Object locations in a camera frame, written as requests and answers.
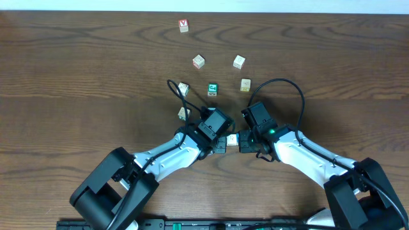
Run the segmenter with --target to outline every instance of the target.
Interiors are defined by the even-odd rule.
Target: green connector
[[[173,224],[173,230],[181,230],[181,224]]]

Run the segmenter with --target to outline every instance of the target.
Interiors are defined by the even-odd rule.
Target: cable
[[[337,165],[345,170],[347,170],[348,172],[354,174],[355,176],[357,176],[359,179],[361,179],[364,183],[368,184],[370,187],[372,187],[373,189],[375,189],[378,193],[380,193],[381,195],[383,195],[393,206],[393,208],[395,209],[396,213],[399,215],[399,218],[402,220],[403,222],[403,226],[405,227],[406,230],[409,230],[409,226],[408,226],[408,222],[406,221],[405,216],[403,215],[402,211],[397,207],[396,203],[390,198],[390,196],[386,193],[386,191],[379,186],[379,184],[377,184],[377,182],[366,178],[365,176],[361,175],[360,173],[358,173],[357,171],[351,169],[350,167],[339,163],[335,158],[331,159],[330,157],[325,156],[324,154],[316,151],[315,149],[312,149],[311,147],[309,147],[306,143],[304,143],[304,141],[302,139],[300,139],[300,137],[298,136],[298,131],[300,130],[300,126],[301,126],[301,119],[302,116],[304,115],[304,109],[305,109],[305,98],[304,98],[304,94],[302,93],[301,89],[299,88],[299,86],[297,86],[294,82],[288,80],[288,79],[272,79],[272,80],[268,80],[264,83],[262,83],[262,85],[260,85],[251,95],[250,100],[249,100],[249,104],[247,106],[251,105],[251,102],[254,98],[254,96],[256,95],[256,93],[265,85],[267,85],[268,83],[271,82],[276,82],[276,81],[284,81],[284,82],[288,82],[291,85],[293,85],[297,90],[298,93],[300,94],[301,97],[301,112],[300,115],[298,117],[298,121],[297,121],[297,127],[295,130],[295,138],[297,139],[297,141],[303,146],[305,147],[307,150],[311,151],[312,153],[314,153],[315,155],[318,155],[319,157],[328,160],[329,162],[332,162],[334,165]]]
[[[267,224],[257,224],[255,226],[250,226],[246,227],[245,229],[242,230],[256,230],[256,229],[263,229],[266,227],[279,227],[279,228],[284,228],[284,227],[295,227],[296,229],[320,229],[320,230],[354,230],[354,229],[349,229],[345,227],[330,227],[330,226],[318,226],[318,225],[312,225],[312,224],[296,224],[296,223],[267,223]]]
[[[169,89],[172,91],[172,93],[173,93],[174,95],[176,95],[178,98],[180,98],[180,99],[182,100],[183,95],[182,95],[181,93],[179,93],[179,92],[180,92],[180,89],[178,90],[178,93],[179,93],[179,94],[178,94],[178,93],[170,86],[169,82],[167,83],[167,86],[169,86]],[[192,107],[195,108],[197,111],[199,111],[199,113],[201,113],[201,110],[200,110],[196,105],[194,105],[194,104],[188,102],[186,99],[184,99],[184,100],[185,100],[186,104],[192,106]]]
[[[176,92],[173,90],[173,88],[172,88],[172,86],[170,85],[170,83],[172,83],[172,84],[176,87],[176,89],[178,90],[180,96],[176,94]],[[111,227],[114,225],[115,221],[118,219],[118,217],[120,216],[120,214],[121,214],[123,208],[125,207],[125,204],[128,202],[128,199],[129,199],[129,195],[128,195],[128,194],[131,194],[131,193],[135,190],[136,184],[137,184],[137,182],[142,178],[142,175],[143,175],[143,172],[145,171],[145,169],[146,169],[152,162],[154,162],[158,157],[161,157],[162,155],[164,155],[164,154],[166,154],[166,153],[169,153],[170,151],[175,150],[176,148],[179,148],[179,147],[183,144],[183,142],[185,141],[185,139],[186,139],[187,127],[188,127],[188,125],[189,125],[189,117],[188,117],[188,114],[187,114],[187,107],[186,107],[187,101],[185,100],[185,97],[181,94],[181,91],[180,91],[178,85],[177,85],[173,80],[167,80],[167,86],[169,86],[169,89],[171,89],[171,91],[172,91],[176,96],[178,96],[178,98],[180,98],[180,100],[181,100],[181,102],[182,102],[182,104],[183,104],[183,108],[185,109],[185,117],[186,117],[186,119],[185,119],[185,129],[184,129],[184,131],[183,131],[183,136],[182,136],[180,142],[179,142],[177,145],[175,145],[175,146],[173,146],[172,148],[169,148],[169,149],[167,149],[167,150],[164,150],[164,151],[162,151],[162,152],[156,154],[155,156],[149,158],[149,160],[146,161],[146,163],[143,165],[143,167],[141,168],[141,170],[139,170],[137,177],[135,178],[135,180],[132,182],[131,186],[129,187],[128,192],[124,195],[123,200],[122,200],[122,203],[121,203],[120,206],[118,207],[118,210],[116,211],[114,217],[113,217],[112,220],[109,222],[109,224],[108,224],[108,226],[107,226],[107,228],[106,228],[105,230],[111,230]]]

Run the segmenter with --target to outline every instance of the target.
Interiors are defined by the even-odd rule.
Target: green block
[[[217,93],[217,84],[210,83],[209,88],[207,89],[208,92],[215,92]]]

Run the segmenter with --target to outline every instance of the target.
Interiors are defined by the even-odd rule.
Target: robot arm
[[[298,131],[298,136],[304,141],[304,143],[314,148],[316,151],[319,151],[329,158],[335,158],[338,162],[354,168],[355,160],[341,157],[322,148],[306,138],[301,131]],[[278,161],[295,167],[322,188],[324,188],[324,184],[329,181],[331,177],[340,176],[348,172],[346,169],[334,165],[332,162],[311,153],[304,146],[300,145],[295,137],[294,131],[290,131],[281,136],[279,140],[274,143],[274,150]]]
[[[229,116],[215,109],[197,127],[188,127],[186,138],[179,148],[155,157],[144,172],[141,172],[141,169],[151,157],[180,143],[183,137],[182,128],[176,131],[170,141],[149,151],[131,155],[123,148],[115,149],[72,194],[71,205],[93,229],[106,229],[124,200],[107,183],[113,179],[128,190],[128,199],[111,229],[137,229],[135,218],[156,191],[159,181],[178,169],[190,166],[196,160],[204,159],[232,122]]]
[[[324,188],[331,219],[323,222],[351,229],[385,230],[403,227],[402,220],[390,201],[365,184],[357,174],[383,188],[406,221],[408,220],[403,205],[376,161],[367,158],[356,162],[353,159],[341,157],[310,141],[302,132],[289,125],[278,127],[261,102],[244,109],[242,114],[250,130],[239,132],[240,152],[270,155],[273,160],[297,168]],[[346,168],[349,167],[350,170],[336,165],[335,160]],[[370,196],[358,201],[355,195],[367,191],[370,191]]]

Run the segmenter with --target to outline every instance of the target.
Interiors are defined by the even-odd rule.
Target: white cube
[[[237,146],[238,145],[237,136],[238,136],[238,134],[231,134],[231,135],[227,136],[228,146]]]
[[[241,69],[244,65],[244,61],[245,61],[244,57],[237,55],[235,61],[233,61],[233,66]]]
[[[187,93],[189,92],[189,85],[188,84],[184,84],[184,83],[179,83],[179,89],[181,91],[181,94],[183,96],[187,96]]]
[[[197,56],[193,59],[193,65],[194,65],[196,68],[200,69],[200,68],[202,68],[202,66],[205,65],[205,59],[204,59],[202,56],[197,55]]]
[[[189,31],[189,23],[187,19],[179,20],[179,29],[181,33]]]
[[[185,108],[180,108],[178,113],[179,119],[186,121]],[[189,119],[190,109],[187,109],[187,118]]]
[[[250,79],[242,79],[242,85],[240,86],[240,91],[248,92],[250,91],[251,80]]]

